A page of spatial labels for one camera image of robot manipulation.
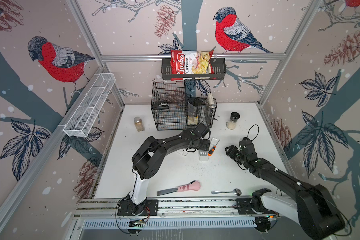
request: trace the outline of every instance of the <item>chip bag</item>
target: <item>chip bag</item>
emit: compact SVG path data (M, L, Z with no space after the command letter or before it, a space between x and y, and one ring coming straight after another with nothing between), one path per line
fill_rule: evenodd
M171 50L172 74L205 74L213 73L210 59L213 50L202 51L182 51ZM171 80L187 80L192 78L172 78Z

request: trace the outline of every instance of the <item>spice jar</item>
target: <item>spice jar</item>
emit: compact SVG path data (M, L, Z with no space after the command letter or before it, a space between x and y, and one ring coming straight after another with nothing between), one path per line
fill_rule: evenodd
M133 119L133 121L135 123L135 127L138 132L144 131L144 125L143 125L143 121L141 120L141 118L135 117Z
M237 112L231 113L231 117L230 117L229 121L227 122L227 128L231 129L231 130L235 129L237 120L239 118L240 118L240 114L238 114Z

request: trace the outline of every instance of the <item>screwdriver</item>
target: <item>screwdriver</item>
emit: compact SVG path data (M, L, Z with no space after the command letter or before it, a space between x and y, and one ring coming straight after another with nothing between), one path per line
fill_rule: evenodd
M213 146L213 147L211 148L211 150L208 152L208 156L212 156L213 152L214 152L215 149L216 149L216 145Z

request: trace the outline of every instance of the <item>bird illustration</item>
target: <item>bird illustration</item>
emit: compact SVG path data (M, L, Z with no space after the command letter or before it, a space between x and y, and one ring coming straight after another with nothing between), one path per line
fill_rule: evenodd
M37 59L54 79L63 83L75 83L71 97L74 93L80 93L76 90L76 81L81 75L85 76L85 65L95 59L72 48L60 47L48 42L41 36L35 36L29 41L28 51L31 59L33 61Z
M338 1L338 0L334 0L334 1L329 2L328 4L331 4L331 3L334 3L334 2L337 2L337 1ZM360 12L356 12L356 8L357 8L358 6L360 6L360 0L344 0L344 2L345 2L345 3L340 7L340 8L343 8L343 9L340 11L339 15L342 15L342 12L343 12L347 7L353 7L354 10L355 10L355 13L352 15L352 17L355 16L355 15L360 15Z
M265 49L256 40L251 30L245 26L236 16L236 11L232 7L220 8L215 17L216 20L216 41L227 51L238 51L243 49L257 48L266 53L272 53Z

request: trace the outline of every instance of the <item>white tabletop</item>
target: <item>white tabletop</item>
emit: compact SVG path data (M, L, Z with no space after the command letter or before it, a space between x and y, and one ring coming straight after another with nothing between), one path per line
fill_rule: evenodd
M231 112L238 112L240 119L234 130L226 127ZM133 118L139 116L143 120L145 131L137 132ZM259 110L254 103L220 103L217 105L215 118L211 128L211 137L221 139L214 154L208 161L199 161L198 152L183 156L177 152L167 155L160 170L149 181L147 197L157 197L157 191L184 185L192 180L201 183L199 191L174 192L161 197L206 197L211 191L232 191L239 188L243 195L268 188L276 191L276 187L267 181L255 177L246 170L241 170L235 161L225 154L230 145L238 147L239 141L247 136L248 129L258 124L259 135L253 141L258 157L270 161L275 167L286 172L281 158L269 135ZM149 136L163 139L180 133L181 130L157 131L152 117L150 105L126 105L122 114L115 139L104 167L95 198L125 197L134 185L135 175L132 170L132 156ZM249 138L253 139L257 127L253 127Z

